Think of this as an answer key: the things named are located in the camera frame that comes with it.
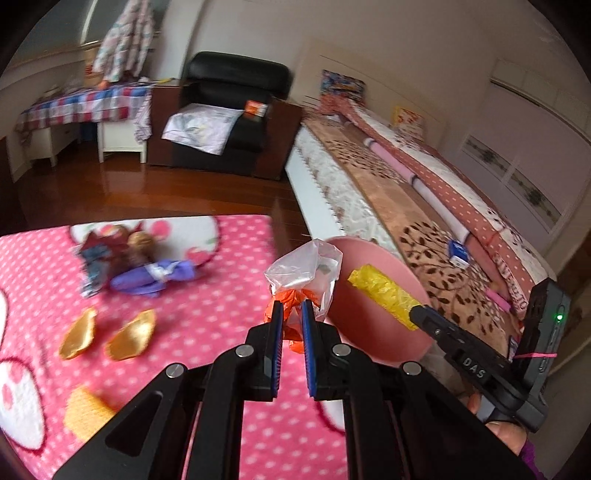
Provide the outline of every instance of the orange fabric piece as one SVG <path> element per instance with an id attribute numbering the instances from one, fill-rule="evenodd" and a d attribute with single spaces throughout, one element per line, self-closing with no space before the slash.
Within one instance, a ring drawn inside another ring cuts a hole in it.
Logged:
<path id="1" fill-rule="evenodd" d="M 316 297 L 313 291 L 306 290 L 283 290 L 277 292 L 267 305 L 265 309 L 265 323 L 271 321 L 273 315 L 273 304 L 275 301 L 280 301 L 283 304 L 283 339 L 290 340 L 290 349 L 294 352 L 304 353 L 304 346 L 300 332 L 292 327 L 287 326 L 285 323 L 289 318 L 292 309 L 299 307 L 304 300 L 311 300 L 314 305 L 320 307 L 320 301 Z M 302 345 L 296 346 L 295 350 L 292 348 L 292 344 L 301 343 Z"/>

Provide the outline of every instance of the purple fabric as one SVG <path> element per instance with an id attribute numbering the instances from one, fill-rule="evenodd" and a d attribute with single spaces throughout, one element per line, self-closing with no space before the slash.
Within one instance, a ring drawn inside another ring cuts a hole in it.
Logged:
<path id="1" fill-rule="evenodd" d="M 538 470 L 535 465 L 535 447 L 534 444 L 531 443 L 529 440 L 525 442 L 525 445 L 521 449 L 521 453 L 519 454 L 519 458 L 521 458 L 524 463 L 530 467 L 530 469 L 535 474 L 537 480 L 546 480 L 546 477 Z"/>
<path id="2" fill-rule="evenodd" d="M 111 288 L 130 295 L 156 297 L 159 292 L 166 288 L 167 281 L 195 280 L 195 265 L 191 261 L 162 260 L 156 263 L 160 268 L 169 268 L 172 264 L 174 264 L 173 269 L 171 273 L 165 276 L 165 281 L 154 278 L 146 267 L 138 267 L 113 278 Z"/>

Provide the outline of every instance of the pink bowl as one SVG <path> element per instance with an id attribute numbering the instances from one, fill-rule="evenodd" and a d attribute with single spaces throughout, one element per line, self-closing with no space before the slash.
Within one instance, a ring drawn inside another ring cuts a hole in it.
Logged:
<path id="1" fill-rule="evenodd" d="M 427 292 L 417 277 L 402 261 L 372 242 L 351 236 L 327 242 L 343 252 L 340 277 L 328 312 L 329 322 L 337 327 L 342 340 L 386 365 L 397 367 L 402 362 L 420 360 L 433 343 L 432 338 L 421 330 L 408 330 L 347 280 L 353 270 L 371 264 L 415 299 L 429 304 Z"/>

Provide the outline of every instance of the pink strap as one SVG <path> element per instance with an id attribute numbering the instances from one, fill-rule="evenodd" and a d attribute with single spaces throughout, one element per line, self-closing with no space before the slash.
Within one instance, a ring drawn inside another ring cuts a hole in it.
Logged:
<path id="1" fill-rule="evenodd" d="M 513 360 L 516 358 L 555 358 L 557 353 L 523 353 L 522 355 L 515 355 Z"/>

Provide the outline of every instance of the yellow tape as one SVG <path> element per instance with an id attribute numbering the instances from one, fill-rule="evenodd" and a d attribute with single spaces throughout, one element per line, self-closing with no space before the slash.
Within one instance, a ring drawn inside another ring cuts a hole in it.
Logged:
<path id="1" fill-rule="evenodd" d="M 364 265 L 358 270 L 353 270 L 349 276 L 349 282 L 388 310 L 407 329 L 418 328 L 410 321 L 410 310 L 422 303 L 411 297 L 373 265 Z"/>

